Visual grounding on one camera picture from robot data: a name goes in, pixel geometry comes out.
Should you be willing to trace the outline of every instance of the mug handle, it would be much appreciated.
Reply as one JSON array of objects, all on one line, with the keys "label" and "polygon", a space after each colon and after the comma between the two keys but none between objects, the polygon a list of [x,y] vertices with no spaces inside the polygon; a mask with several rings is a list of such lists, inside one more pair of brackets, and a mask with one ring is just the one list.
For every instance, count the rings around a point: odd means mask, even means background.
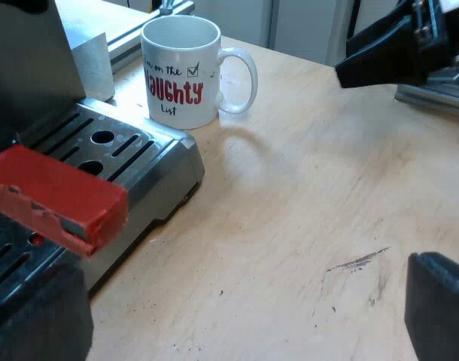
[{"label": "mug handle", "polygon": [[248,54],[246,50],[238,49],[234,47],[229,47],[227,49],[220,49],[217,52],[217,61],[221,65],[225,58],[228,56],[235,56],[243,61],[244,64],[248,67],[251,76],[251,94],[247,102],[242,105],[235,105],[227,102],[224,98],[224,95],[221,91],[218,92],[217,97],[217,107],[222,111],[226,111],[231,114],[239,114],[246,111],[254,102],[254,99],[257,96],[258,91],[258,71],[257,66],[254,64],[253,58]]}]

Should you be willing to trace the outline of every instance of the red plastic block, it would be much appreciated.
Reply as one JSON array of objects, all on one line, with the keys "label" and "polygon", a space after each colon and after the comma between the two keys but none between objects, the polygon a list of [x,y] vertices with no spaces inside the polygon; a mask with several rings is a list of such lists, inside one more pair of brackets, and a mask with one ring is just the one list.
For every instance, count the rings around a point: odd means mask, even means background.
[{"label": "red plastic block", "polygon": [[[0,212],[89,257],[126,224],[128,194],[122,187],[15,145],[0,153]],[[61,222],[78,229],[79,236]]]}]

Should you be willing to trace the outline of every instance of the green checkmark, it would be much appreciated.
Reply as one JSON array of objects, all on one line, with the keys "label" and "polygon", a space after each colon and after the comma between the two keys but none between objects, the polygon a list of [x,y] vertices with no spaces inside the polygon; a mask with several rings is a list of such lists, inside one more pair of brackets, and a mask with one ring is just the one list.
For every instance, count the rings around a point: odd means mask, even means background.
[{"label": "green checkmark", "polygon": [[198,69],[199,69],[199,62],[196,64],[196,66],[190,66],[187,69],[187,77],[197,77]]}]

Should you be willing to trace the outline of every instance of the drip tray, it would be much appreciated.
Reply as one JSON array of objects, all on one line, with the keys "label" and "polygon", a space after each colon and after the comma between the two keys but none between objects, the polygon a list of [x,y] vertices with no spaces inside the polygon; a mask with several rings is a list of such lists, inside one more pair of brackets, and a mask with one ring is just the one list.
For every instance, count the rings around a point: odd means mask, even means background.
[{"label": "drip tray", "polygon": [[[92,259],[80,260],[0,215],[0,302],[14,294],[21,282],[49,265],[67,262],[81,262],[86,285],[94,293],[137,240],[143,239],[155,222],[170,217],[204,175],[191,135],[122,114],[119,108],[94,99],[84,99],[56,120],[23,135],[23,143],[125,187],[129,193],[129,221]],[[70,224],[64,227],[71,230]]]}]

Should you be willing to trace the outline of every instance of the dark mark on table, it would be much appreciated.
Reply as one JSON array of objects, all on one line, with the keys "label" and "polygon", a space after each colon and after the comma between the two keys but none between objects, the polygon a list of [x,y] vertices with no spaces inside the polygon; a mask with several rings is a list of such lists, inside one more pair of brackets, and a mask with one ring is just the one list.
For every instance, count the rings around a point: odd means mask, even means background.
[{"label": "dark mark on table", "polygon": [[388,282],[388,276],[387,275],[382,275],[380,274],[378,276],[378,295],[377,295],[377,300],[380,300],[381,299],[381,295],[383,293],[383,290],[385,289],[385,287],[387,286],[387,282]]},{"label": "dark mark on table", "polygon": [[331,272],[331,271],[333,271],[334,269],[337,269],[337,268],[344,268],[344,269],[359,268],[359,269],[361,269],[366,264],[372,262],[372,259],[376,255],[385,252],[386,250],[388,250],[388,248],[390,248],[390,247],[382,248],[381,250],[378,250],[377,252],[373,252],[373,253],[367,254],[366,256],[363,256],[363,257],[361,257],[359,259],[356,259],[355,261],[346,262],[346,263],[343,263],[342,265],[336,265],[336,266],[334,266],[332,268],[327,269],[327,272]]}]

